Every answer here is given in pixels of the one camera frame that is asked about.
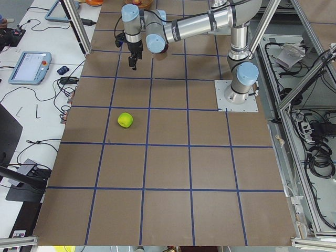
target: robotic arm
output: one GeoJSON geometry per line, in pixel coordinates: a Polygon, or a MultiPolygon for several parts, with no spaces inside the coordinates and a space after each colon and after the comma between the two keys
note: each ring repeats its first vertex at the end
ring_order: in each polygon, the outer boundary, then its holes
{"type": "Polygon", "coordinates": [[[141,30],[146,31],[148,50],[161,53],[168,43],[230,27],[231,50],[227,59],[234,79],[225,95],[230,102],[241,104],[259,75],[258,68],[249,62],[247,33],[249,21],[259,11],[261,3],[262,0],[215,0],[207,12],[169,22],[163,10],[150,11],[132,4],[124,5],[121,10],[124,32],[117,36],[116,45],[127,43],[131,52],[129,66],[136,70],[137,60],[142,59],[141,30]]]}

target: table surface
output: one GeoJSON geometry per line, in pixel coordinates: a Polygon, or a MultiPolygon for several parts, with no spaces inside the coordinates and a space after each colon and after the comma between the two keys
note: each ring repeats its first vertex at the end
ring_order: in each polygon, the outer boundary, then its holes
{"type": "MultiPolygon", "coordinates": [[[[54,0],[34,0],[31,6],[49,9],[54,2],[54,0]]],[[[96,22],[100,7],[91,7],[87,4],[81,4],[78,12],[81,18],[91,19],[96,22]]],[[[45,15],[45,10],[28,10],[20,22],[20,25],[23,25],[22,28],[27,30],[26,34],[17,47],[11,47],[8,51],[2,52],[0,59],[17,62],[23,51],[49,51],[53,58],[52,63],[54,64],[78,65],[85,60],[72,28],[69,27],[69,23],[50,22],[44,19],[45,15]],[[24,24],[30,19],[33,20],[28,24],[24,24]],[[34,19],[41,22],[40,25],[34,28],[36,30],[42,30],[47,27],[61,27],[63,29],[50,28],[38,32],[31,30],[34,25],[38,24],[38,21],[34,19]]],[[[95,26],[84,27],[91,40],[95,26]]]]}
{"type": "MultiPolygon", "coordinates": [[[[105,1],[35,234],[40,245],[289,246],[295,236],[267,122],[218,112],[214,79],[231,79],[228,36],[146,49],[128,67],[105,1]],[[122,112],[133,115],[120,127],[122,112]]],[[[208,1],[156,0],[168,19],[208,1]]]]}
{"type": "MultiPolygon", "coordinates": [[[[54,0],[35,0],[32,6],[50,8],[53,3],[54,0]]],[[[97,20],[99,12],[100,7],[90,7],[86,4],[81,5],[79,10],[82,18],[92,20],[97,20]]],[[[24,16],[21,24],[25,23],[28,19],[36,18],[41,21],[41,25],[36,27],[38,29],[64,25],[63,23],[46,21],[44,19],[45,14],[46,12],[42,13],[39,10],[31,9],[24,16]]],[[[38,86],[25,86],[35,90],[39,99],[51,98],[55,95],[53,82],[60,78],[60,75],[56,70],[63,65],[67,65],[70,69],[70,71],[64,75],[67,76],[85,58],[71,28],[68,30],[49,29],[44,32],[31,31],[30,26],[25,28],[27,29],[27,32],[22,38],[19,46],[12,47],[8,51],[4,51],[0,54],[0,65],[15,66],[21,52],[25,50],[45,50],[51,52],[53,58],[52,63],[50,64],[43,82],[38,86]]],[[[94,28],[95,26],[86,27],[90,39],[92,38],[94,28]]],[[[75,71],[74,76],[79,77],[81,71],[82,66],[75,71]]],[[[0,99],[2,99],[6,93],[20,87],[19,85],[11,85],[8,83],[11,73],[12,69],[0,69],[0,77],[2,79],[2,82],[0,83],[0,99]]],[[[67,104],[67,100],[68,98],[61,94],[55,103],[60,108],[62,105],[67,104]]],[[[2,105],[23,126],[22,136],[12,158],[12,163],[16,163],[18,153],[29,146],[26,140],[36,141],[50,138],[60,139],[62,137],[64,124],[60,124],[59,111],[54,107],[52,100],[39,102],[36,100],[33,91],[21,88],[7,95],[2,102],[2,105]],[[36,105],[38,105],[39,119],[36,118],[36,105]]],[[[50,143],[55,146],[55,148],[58,148],[60,141],[51,141],[50,143]]],[[[25,151],[22,156],[20,156],[20,161],[24,162],[27,158],[52,168],[55,162],[56,152],[49,146],[38,145],[25,151]]],[[[3,179],[1,184],[10,186],[7,179],[3,179]]],[[[0,214],[2,216],[0,238],[7,238],[9,236],[22,206],[22,202],[6,201],[5,197],[7,192],[7,188],[0,186],[0,214]]]]}

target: metal mounting plate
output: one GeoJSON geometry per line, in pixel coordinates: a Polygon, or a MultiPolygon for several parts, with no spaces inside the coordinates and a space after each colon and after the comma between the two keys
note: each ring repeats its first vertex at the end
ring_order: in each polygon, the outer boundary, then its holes
{"type": "Polygon", "coordinates": [[[244,104],[232,104],[224,97],[224,91],[231,84],[231,80],[215,80],[217,107],[219,112],[258,112],[255,96],[249,96],[244,104]]]}

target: cardboard sheet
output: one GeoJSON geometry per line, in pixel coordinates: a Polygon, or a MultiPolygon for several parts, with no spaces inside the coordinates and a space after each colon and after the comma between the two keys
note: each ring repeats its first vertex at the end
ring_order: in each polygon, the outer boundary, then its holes
{"type": "MultiPolygon", "coordinates": [[[[123,0],[106,0],[35,229],[39,245],[289,246],[293,223],[259,113],[217,111],[229,37],[144,50],[114,46],[123,0]],[[117,124],[133,115],[128,129],[117,124]]],[[[157,0],[167,18],[207,1],[157,0]]]]}

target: white table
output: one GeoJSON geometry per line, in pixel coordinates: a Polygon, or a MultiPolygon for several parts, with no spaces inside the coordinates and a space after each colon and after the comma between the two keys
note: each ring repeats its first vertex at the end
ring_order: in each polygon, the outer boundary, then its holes
{"type": "MultiPolygon", "coordinates": [[[[49,9],[55,0],[35,0],[32,6],[49,9]]],[[[100,7],[91,7],[87,4],[81,4],[79,7],[79,14],[81,18],[98,20],[100,7]]],[[[41,22],[40,25],[34,29],[42,30],[47,27],[69,27],[69,23],[50,22],[44,19],[46,15],[45,10],[30,9],[23,17],[20,24],[26,23],[28,20],[34,18],[41,22]]],[[[30,23],[22,26],[26,30],[22,40],[17,47],[12,47],[8,51],[0,54],[0,60],[17,62],[23,51],[49,51],[52,55],[52,63],[55,64],[80,64],[85,58],[77,43],[76,37],[72,28],[66,30],[59,28],[47,29],[45,31],[33,31],[31,28],[38,24],[38,21],[32,20],[30,23]]],[[[84,26],[85,31],[92,39],[95,25],[84,26]]]]}
{"type": "MultiPolygon", "coordinates": [[[[55,0],[35,0],[32,6],[41,8],[50,8],[55,0]]],[[[92,19],[97,21],[100,12],[100,7],[91,7],[87,4],[81,4],[80,16],[82,18],[92,19]]],[[[41,25],[36,29],[43,29],[49,26],[65,26],[68,24],[48,22],[44,19],[46,12],[41,10],[29,10],[24,16],[21,24],[31,18],[36,18],[41,21],[41,25]]],[[[23,28],[27,30],[18,47],[10,48],[8,51],[0,54],[0,66],[15,66],[22,51],[49,51],[52,55],[52,62],[45,79],[38,86],[27,86],[36,91],[37,97],[41,100],[51,98],[55,93],[53,90],[53,81],[60,78],[56,72],[61,66],[66,65],[70,68],[64,76],[69,75],[77,65],[85,58],[79,48],[75,35],[71,28],[63,29],[48,29],[46,31],[32,31],[30,28],[35,24],[34,21],[25,25],[23,28]]],[[[85,26],[88,37],[91,40],[95,26],[85,26]]],[[[0,69],[0,99],[9,91],[19,87],[8,83],[12,69],[0,69]]],[[[73,76],[80,76],[82,66],[79,67],[73,76]]],[[[56,100],[56,105],[60,108],[67,104],[68,98],[62,93],[56,100]]],[[[17,121],[23,126],[22,136],[18,143],[16,152],[12,158],[12,163],[16,163],[16,157],[21,150],[29,146],[26,140],[43,140],[56,138],[60,139],[63,135],[64,124],[60,124],[59,111],[54,107],[53,100],[39,102],[35,99],[34,93],[31,90],[20,89],[9,94],[2,105],[13,115],[17,121]],[[38,104],[38,116],[36,118],[36,104],[38,104]]],[[[59,147],[60,141],[50,141],[50,144],[59,147]]],[[[53,148],[46,145],[36,145],[20,156],[20,161],[24,162],[27,158],[33,161],[53,168],[56,152],[53,148]]],[[[1,184],[10,186],[7,179],[4,178],[1,184]]],[[[0,186],[0,238],[8,238],[13,228],[18,212],[22,206],[22,202],[6,201],[8,189],[0,186]]]]}

